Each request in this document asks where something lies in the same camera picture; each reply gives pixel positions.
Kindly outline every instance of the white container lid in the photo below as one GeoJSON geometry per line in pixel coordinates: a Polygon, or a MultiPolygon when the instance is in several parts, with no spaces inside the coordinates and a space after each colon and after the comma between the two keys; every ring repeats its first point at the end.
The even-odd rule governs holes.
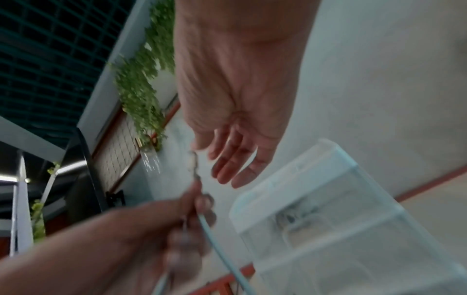
{"type": "Polygon", "coordinates": [[[357,167],[340,146],[321,139],[255,188],[240,195],[229,217],[238,234],[357,167]]]}

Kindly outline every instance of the finger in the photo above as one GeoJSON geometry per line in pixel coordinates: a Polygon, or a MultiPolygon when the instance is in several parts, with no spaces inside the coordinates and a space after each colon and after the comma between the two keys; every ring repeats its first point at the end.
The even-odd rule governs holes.
{"type": "Polygon", "coordinates": [[[131,236],[162,230],[195,211],[195,200],[201,195],[201,188],[201,181],[195,180],[178,199],[115,210],[108,214],[108,218],[110,222],[119,225],[122,233],[131,233],[131,236]]]}
{"type": "MultiPolygon", "coordinates": [[[[209,226],[212,227],[217,220],[217,216],[213,211],[204,213],[204,218],[208,222],[209,226]]],[[[197,215],[188,216],[188,227],[193,229],[201,229],[201,223],[199,222],[197,215]]]]}
{"type": "Polygon", "coordinates": [[[196,197],[195,209],[198,214],[204,214],[214,206],[214,198],[209,194],[196,197]]]}
{"type": "Polygon", "coordinates": [[[169,233],[167,246],[171,249],[197,250],[202,256],[211,250],[202,230],[174,229],[169,233]]]}
{"type": "Polygon", "coordinates": [[[204,150],[214,139],[214,131],[197,132],[195,131],[195,140],[191,143],[194,151],[204,150]]]}
{"type": "Polygon", "coordinates": [[[232,187],[237,189],[255,180],[258,175],[260,175],[261,172],[263,172],[263,170],[272,162],[272,158],[274,157],[275,152],[275,148],[258,148],[256,157],[253,159],[250,165],[248,165],[248,167],[243,169],[242,172],[233,178],[232,187]]]}
{"type": "Polygon", "coordinates": [[[168,250],[164,255],[167,270],[183,277],[195,276],[201,270],[201,254],[197,250],[168,250]]]}
{"type": "Polygon", "coordinates": [[[230,157],[222,170],[217,175],[217,180],[220,184],[226,184],[237,175],[240,169],[245,165],[251,155],[254,153],[256,146],[248,137],[243,137],[240,147],[230,157]]]}
{"type": "Polygon", "coordinates": [[[210,160],[216,159],[222,150],[224,150],[225,144],[229,139],[230,134],[230,126],[224,125],[222,128],[216,130],[216,136],[214,137],[214,141],[211,143],[209,147],[208,158],[210,160]]]}
{"type": "Polygon", "coordinates": [[[238,132],[236,129],[232,129],[230,132],[230,139],[227,142],[224,151],[220,155],[217,162],[214,164],[211,170],[211,176],[217,178],[219,172],[224,168],[225,164],[229,161],[229,159],[235,154],[237,149],[240,147],[242,143],[243,135],[238,132]]]}

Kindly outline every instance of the hanging plant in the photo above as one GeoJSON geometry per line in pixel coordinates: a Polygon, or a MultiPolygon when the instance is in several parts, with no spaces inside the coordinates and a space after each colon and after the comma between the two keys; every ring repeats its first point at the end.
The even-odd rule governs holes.
{"type": "Polygon", "coordinates": [[[175,71],[174,0],[154,4],[150,19],[150,26],[145,30],[146,42],[132,58],[122,58],[122,64],[117,65],[115,83],[123,111],[133,119],[140,140],[147,143],[147,135],[155,132],[161,144],[165,138],[164,113],[149,81],[162,69],[175,71]]]}

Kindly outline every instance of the plastic container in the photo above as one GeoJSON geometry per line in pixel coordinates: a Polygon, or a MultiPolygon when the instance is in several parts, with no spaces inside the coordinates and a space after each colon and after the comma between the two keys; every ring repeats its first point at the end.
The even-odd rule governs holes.
{"type": "Polygon", "coordinates": [[[329,140],[241,195],[230,219],[272,294],[467,294],[463,267],[329,140]]]}

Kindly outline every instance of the white beam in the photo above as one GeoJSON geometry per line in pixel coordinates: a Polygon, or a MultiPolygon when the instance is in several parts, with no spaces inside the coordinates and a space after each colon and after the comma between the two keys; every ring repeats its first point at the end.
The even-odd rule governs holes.
{"type": "Polygon", "coordinates": [[[50,162],[60,162],[65,151],[26,129],[0,117],[0,140],[50,162]]]}

